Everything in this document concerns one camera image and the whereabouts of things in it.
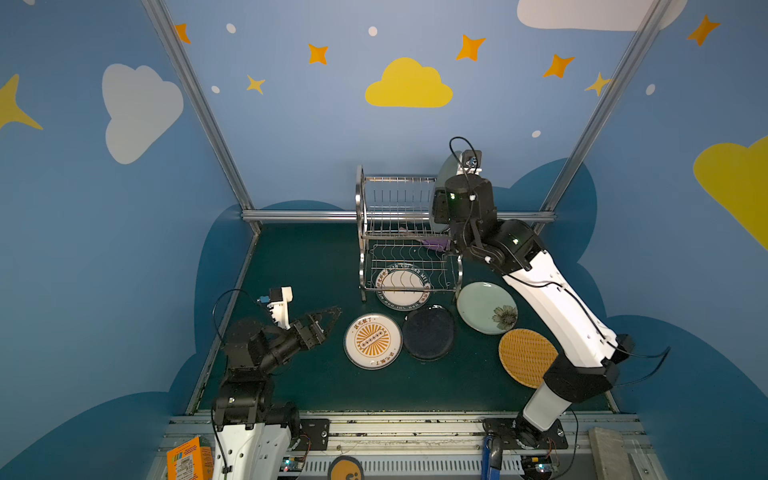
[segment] yellow cloud decal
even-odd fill
[[[749,148],[738,144],[707,148],[694,163],[694,175],[768,249],[768,137]]]
[[[436,108],[448,104],[453,90],[432,67],[412,58],[398,58],[384,70],[382,80],[366,90],[366,100],[376,107]]]

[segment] stainless steel dish rack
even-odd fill
[[[357,168],[355,206],[363,301],[366,291],[453,292],[454,299],[457,297],[462,288],[462,257],[435,248],[449,243],[450,235],[430,228],[434,189],[434,177],[366,177],[362,165]],[[377,287],[379,273],[397,263],[420,270],[428,279],[426,286]]]

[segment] white plate with orange design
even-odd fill
[[[402,349],[402,333],[394,320],[381,313],[361,316],[346,330],[344,350],[352,363],[366,370],[382,369]]]

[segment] white cloud decal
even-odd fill
[[[112,120],[107,126],[107,148],[121,164],[135,162],[181,116],[184,97],[175,83],[163,81],[142,65],[107,67],[101,93]]]
[[[533,28],[635,31],[653,0],[520,0],[518,18]],[[661,19],[665,28],[685,8],[687,0],[672,0]]]

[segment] plate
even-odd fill
[[[486,335],[501,335],[517,323],[518,306],[499,285],[475,282],[462,288],[456,304],[467,325]]]
[[[344,351],[352,363],[366,370],[389,365],[400,354],[402,334],[394,320],[381,313],[363,315],[346,330]]]
[[[402,343],[412,357],[425,362],[441,359],[453,348],[456,321],[440,305],[411,312],[402,324]]]
[[[357,458],[340,455],[328,467],[328,480],[365,480],[366,474]]]
[[[430,288],[426,274],[411,263],[393,263],[379,272],[376,288]],[[416,310],[429,300],[429,292],[405,290],[377,290],[376,295],[384,305],[399,312]]]
[[[544,374],[557,356],[558,351],[551,342],[533,330],[514,329],[498,343],[498,358],[504,370],[532,389],[544,382]]]

